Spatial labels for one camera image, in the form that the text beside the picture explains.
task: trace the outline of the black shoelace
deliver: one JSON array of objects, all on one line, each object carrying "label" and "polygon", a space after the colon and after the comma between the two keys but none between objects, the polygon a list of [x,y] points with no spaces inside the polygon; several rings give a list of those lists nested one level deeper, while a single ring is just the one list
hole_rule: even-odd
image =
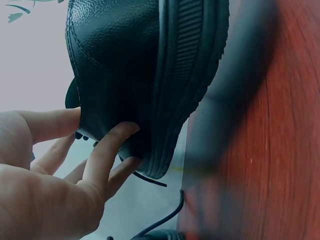
[{"label": "black shoelace", "polygon": [[[140,238],[143,237],[144,235],[146,235],[148,232],[150,232],[151,230],[159,227],[160,225],[164,224],[165,222],[169,221],[170,219],[172,219],[175,215],[177,215],[181,209],[183,208],[185,204],[185,195],[184,195],[184,191],[180,190],[180,203],[178,205],[178,207],[172,212],[170,213],[168,216],[164,217],[163,219],[161,219],[160,221],[157,221],[156,223],[152,224],[151,226],[147,227],[146,229],[142,230],[141,232],[139,232],[137,235],[135,235],[131,240],[134,240],[136,238]],[[114,240],[114,238],[112,236],[108,236],[106,238],[106,240]]]},{"label": "black shoelace", "polygon": [[[120,158],[121,162],[124,161],[124,159],[122,157],[119,156],[119,158]],[[153,180],[153,179],[148,178],[148,177],[145,177],[145,176],[141,175],[140,173],[138,173],[136,171],[133,173],[133,175],[135,175],[137,178],[139,178],[141,180],[144,180],[144,181],[146,181],[148,183],[155,184],[155,185],[158,185],[158,186],[161,186],[161,187],[165,187],[165,188],[167,187],[167,184],[159,182],[159,181],[156,181],[156,180]]]}]

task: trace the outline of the green leaf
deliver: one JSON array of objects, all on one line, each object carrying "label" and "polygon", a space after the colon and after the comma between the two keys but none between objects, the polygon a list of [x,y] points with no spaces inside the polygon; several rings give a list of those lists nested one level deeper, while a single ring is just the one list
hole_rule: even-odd
[{"label": "green leaf", "polygon": [[12,23],[13,21],[17,20],[18,18],[20,18],[23,15],[23,13],[19,12],[19,13],[14,13],[14,14],[10,14],[10,16],[8,16],[9,21],[8,23]]},{"label": "green leaf", "polygon": [[24,11],[25,13],[30,14],[30,10],[24,8],[23,6],[12,5],[12,4],[6,4],[6,6],[18,8],[18,9]]}]

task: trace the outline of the shoe sole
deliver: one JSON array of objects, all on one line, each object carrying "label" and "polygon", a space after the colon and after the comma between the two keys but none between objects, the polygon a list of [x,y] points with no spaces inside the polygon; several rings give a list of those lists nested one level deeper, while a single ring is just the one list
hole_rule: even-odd
[{"label": "shoe sole", "polygon": [[207,92],[226,46],[228,0],[159,0],[159,47],[152,103],[152,156],[162,178],[184,122]]}]

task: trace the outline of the wood grain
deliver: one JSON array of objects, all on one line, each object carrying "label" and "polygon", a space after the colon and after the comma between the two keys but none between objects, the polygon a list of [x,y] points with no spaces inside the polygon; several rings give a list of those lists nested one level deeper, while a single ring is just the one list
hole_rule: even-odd
[{"label": "wood grain", "polygon": [[187,240],[320,240],[320,1],[231,0],[225,55],[192,115]]}]

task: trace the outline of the shoe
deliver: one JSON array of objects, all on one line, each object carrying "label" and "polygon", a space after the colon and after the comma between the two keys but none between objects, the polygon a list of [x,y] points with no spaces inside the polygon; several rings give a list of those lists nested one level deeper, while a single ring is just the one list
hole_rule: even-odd
[{"label": "shoe", "polygon": [[140,131],[119,156],[167,172],[183,123],[212,82],[226,45],[228,0],[70,0],[66,43],[81,106],[78,134],[95,141],[123,121]]},{"label": "shoe", "polygon": [[185,236],[181,232],[175,230],[155,230],[148,234],[132,238],[131,240],[185,240]]}]

